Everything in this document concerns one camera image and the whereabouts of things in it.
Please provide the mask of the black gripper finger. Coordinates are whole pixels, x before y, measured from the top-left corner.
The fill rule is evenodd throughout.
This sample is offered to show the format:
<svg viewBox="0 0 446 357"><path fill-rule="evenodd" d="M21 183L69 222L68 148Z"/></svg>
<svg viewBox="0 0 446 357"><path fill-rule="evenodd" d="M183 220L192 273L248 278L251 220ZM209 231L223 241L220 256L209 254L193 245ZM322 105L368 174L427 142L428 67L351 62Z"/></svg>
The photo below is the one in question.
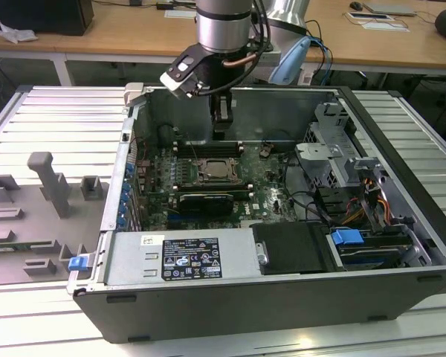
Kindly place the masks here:
<svg viewBox="0 0 446 357"><path fill-rule="evenodd" d="M211 95L211 121L214 140L223 140L226 131L233 123L232 99L231 94Z"/></svg>

